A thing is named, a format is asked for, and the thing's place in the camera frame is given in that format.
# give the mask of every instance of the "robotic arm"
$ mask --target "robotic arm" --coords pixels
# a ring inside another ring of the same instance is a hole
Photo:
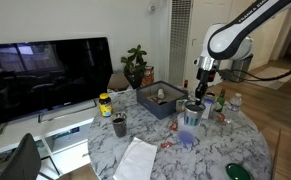
[[[200,104],[211,72],[217,70],[219,61],[240,60],[249,56],[253,41],[247,37],[248,34],[275,14],[289,8],[291,0],[257,0],[229,24],[215,24],[208,29],[203,51],[194,61],[199,67],[197,79],[200,80],[195,90],[197,104]]]

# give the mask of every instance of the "wooden floor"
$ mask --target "wooden floor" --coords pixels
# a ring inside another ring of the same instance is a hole
[[[270,61],[267,65],[251,71],[256,74],[267,67],[291,69],[291,58]],[[247,82],[223,82],[208,91],[217,94],[221,88],[226,88],[226,100],[240,92],[243,98],[242,111],[253,120],[263,133],[272,157],[278,140],[281,138],[277,151],[275,179],[291,179],[291,79],[280,89],[273,90]],[[90,165],[84,166],[60,178],[61,180],[94,180],[97,179]]]

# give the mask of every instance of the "chair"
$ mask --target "chair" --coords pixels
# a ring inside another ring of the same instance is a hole
[[[41,158],[33,136],[27,133],[14,151],[5,169],[0,172],[0,180],[35,180],[40,174],[44,178],[52,178],[40,173]]]

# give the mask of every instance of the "black television screen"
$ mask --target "black television screen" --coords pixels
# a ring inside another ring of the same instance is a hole
[[[0,122],[96,98],[112,73],[107,38],[0,44]]]

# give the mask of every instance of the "marble table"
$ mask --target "marble table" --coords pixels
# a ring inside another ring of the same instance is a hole
[[[177,132],[169,130],[177,114],[159,120],[136,102],[136,92],[112,96],[114,111],[127,114],[127,134],[115,136],[110,118],[98,114],[90,129],[88,148],[91,165],[99,179],[113,179],[121,158],[137,137],[157,145],[151,179],[229,179],[225,166],[241,164],[254,179],[270,179],[272,161],[267,143],[255,124],[243,113],[239,120],[221,124],[208,119],[199,126],[193,144],[184,145]],[[173,146],[161,148],[170,141]]]

